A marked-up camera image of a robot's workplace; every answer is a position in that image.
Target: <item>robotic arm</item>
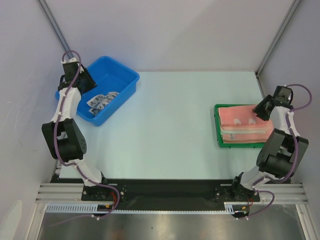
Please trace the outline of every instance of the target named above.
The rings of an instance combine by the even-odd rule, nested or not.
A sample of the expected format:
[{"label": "robotic arm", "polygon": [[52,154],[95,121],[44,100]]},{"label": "robotic arm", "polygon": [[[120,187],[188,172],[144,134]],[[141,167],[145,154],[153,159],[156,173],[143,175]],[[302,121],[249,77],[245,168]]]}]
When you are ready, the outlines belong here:
[{"label": "robotic arm", "polygon": [[296,130],[292,97],[290,88],[277,86],[273,96],[268,95],[253,109],[262,120],[271,119],[274,130],[261,149],[256,166],[233,179],[230,195],[235,200],[239,195],[252,198],[259,186],[269,181],[283,183],[296,172],[309,142]]},{"label": "robotic arm", "polygon": [[[99,170],[88,165],[85,161],[84,154],[87,152],[86,140],[74,118],[82,95],[95,88],[97,85],[87,69],[82,65],[80,66],[80,71],[76,80],[73,81],[79,70],[79,64],[80,63],[76,58],[72,58],[69,61],[64,61],[62,63],[65,74],[61,76],[58,87],[58,106],[51,121],[43,124],[41,129],[52,157],[54,159],[60,157],[63,161],[63,165],[73,166],[77,171],[79,171],[77,169],[79,168],[79,172],[82,173],[80,175],[84,185],[92,187],[94,184],[87,181],[87,178],[99,184],[103,181],[104,177]],[[57,121],[57,137],[55,138],[55,124]],[[58,147],[59,156],[57,156],[56,153],[55,141]]]}]

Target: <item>white wall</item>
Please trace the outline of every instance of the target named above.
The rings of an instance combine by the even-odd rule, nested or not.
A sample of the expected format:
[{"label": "white wall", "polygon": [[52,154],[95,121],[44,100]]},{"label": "white wall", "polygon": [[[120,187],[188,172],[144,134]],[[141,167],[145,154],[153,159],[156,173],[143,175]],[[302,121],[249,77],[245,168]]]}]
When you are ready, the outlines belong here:
[{"label": "white wall", "polygon": [[47,0],[84,64],[256,71],[293,0]]},{"label": "white wall", "polygon": [[35,0],[1,0],[0,23],[0,222],[22,200],[21,240],[53,172],[41,125],[56,108],[63,51]]},{"label": "white wall", "polygon": [[[310,107],[294,114],[294,122],[301,136],[309,140],[309,147],[294,176],[302,182],[313,216],[320,224],[320,1],[302,1],[295,17],[284,33],[278,47],[261,75],[265,92],[271,94],[277,85],[300,83],[313,93]],[[294,89],[293,104],[308,101],[308,93]]]}]

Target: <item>blue tray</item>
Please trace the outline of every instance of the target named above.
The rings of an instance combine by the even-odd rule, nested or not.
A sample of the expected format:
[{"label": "blue tray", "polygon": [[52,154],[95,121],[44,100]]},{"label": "blue tray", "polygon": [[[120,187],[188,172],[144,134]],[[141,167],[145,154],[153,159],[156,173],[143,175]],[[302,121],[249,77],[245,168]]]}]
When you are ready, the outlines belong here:
[{"label": "blue tray", "polygon": [[[135,93],[136,83],[140,76],[137,72],[108,56],[98,58],[87,70],[97,86],[82,95],[76,113],[95,126],[100,126]],[[109,92],[119,94],[94,116],[89,112],[91,107],[87,101],[98,94],[107,95]],[[59,99],[59,92],[55,93],[55,97]]]}]

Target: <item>metal floor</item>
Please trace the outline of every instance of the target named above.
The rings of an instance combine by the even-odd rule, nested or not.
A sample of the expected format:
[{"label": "metal floor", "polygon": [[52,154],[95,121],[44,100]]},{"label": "metal floor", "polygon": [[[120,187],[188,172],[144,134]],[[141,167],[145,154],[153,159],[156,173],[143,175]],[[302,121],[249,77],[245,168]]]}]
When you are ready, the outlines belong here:
[{"label": "metal floor", "polygon": [[248,221],[231,215],[119,213],[50,226],[74,216],[46,213],[38,240],[305,240],[295,205],[273,205]]}]

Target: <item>cloth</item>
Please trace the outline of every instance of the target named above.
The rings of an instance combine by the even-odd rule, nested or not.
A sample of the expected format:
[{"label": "cloth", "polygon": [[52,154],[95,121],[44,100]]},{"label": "cloth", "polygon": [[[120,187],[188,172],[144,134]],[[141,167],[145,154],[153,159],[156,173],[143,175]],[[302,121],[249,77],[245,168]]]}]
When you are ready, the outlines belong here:
[{"label": "cloth", "polygon": [[247,134],[222,134],[222,140],[224,143],[265,143],[272,133],[272,129],[265,133],[247,133]]},{"label": "cloth", "polygon": [[261,128],[266,125],[266,121],[258,118],[252,110],[256,105],[219,107],[219,117],[221,127],[241,126],[242,128]]},{"label": "cloth", "polygon": [[274,126],[258,118],[253,109],[256,105],[218,108],[220,132],[225,143],[264,143]]}]

